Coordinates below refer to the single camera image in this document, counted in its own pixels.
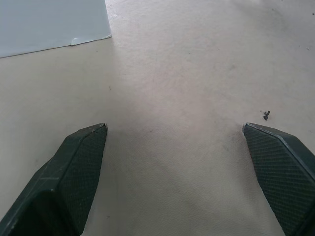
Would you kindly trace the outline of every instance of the beige floor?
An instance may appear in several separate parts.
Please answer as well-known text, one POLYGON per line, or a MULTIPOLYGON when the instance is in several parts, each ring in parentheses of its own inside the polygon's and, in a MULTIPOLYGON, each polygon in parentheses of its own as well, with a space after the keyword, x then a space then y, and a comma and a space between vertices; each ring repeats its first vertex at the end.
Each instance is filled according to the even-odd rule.
POLYGON ((241 129, 315 152, 315 1, 106 4, 113 38, 0 59, 0 216, 66 135, 106 122, 85 236, 282 236, 241 129))

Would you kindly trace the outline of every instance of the white panel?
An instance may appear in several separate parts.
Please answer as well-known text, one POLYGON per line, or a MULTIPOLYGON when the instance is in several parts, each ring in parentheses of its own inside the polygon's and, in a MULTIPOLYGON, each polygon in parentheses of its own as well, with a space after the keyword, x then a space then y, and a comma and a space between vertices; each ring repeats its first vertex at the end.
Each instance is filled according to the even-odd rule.
POLYGON ((0 1, 0 57, 108 37, 104 0, 0 1))

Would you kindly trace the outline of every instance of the dark green plastic part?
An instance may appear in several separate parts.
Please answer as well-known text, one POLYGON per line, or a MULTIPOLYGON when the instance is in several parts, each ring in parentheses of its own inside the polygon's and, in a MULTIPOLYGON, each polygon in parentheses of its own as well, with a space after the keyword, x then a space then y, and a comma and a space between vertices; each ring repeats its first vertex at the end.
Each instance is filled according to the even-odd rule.
POLYGON ((295 136, 245 123, 259 185, 286 236, 315 235, 315 156, 295 136))
POLYGON ((107 135, 97 124, 69 135, 0 222, 0 236, 82 234, 98 185, 107 135))

